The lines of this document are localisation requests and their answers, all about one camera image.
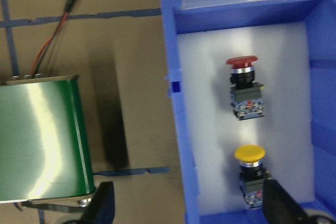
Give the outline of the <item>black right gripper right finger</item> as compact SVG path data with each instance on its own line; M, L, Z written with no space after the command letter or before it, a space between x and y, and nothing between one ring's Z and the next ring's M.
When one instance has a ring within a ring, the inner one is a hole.
M268 223L305 223L308 214L275 179L263 184L262 211Z

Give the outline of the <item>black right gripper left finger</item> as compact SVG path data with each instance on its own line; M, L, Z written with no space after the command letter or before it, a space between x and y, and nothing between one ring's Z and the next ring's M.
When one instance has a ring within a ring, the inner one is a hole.
M78 223L113 223L115 196L113 182L102 182Z

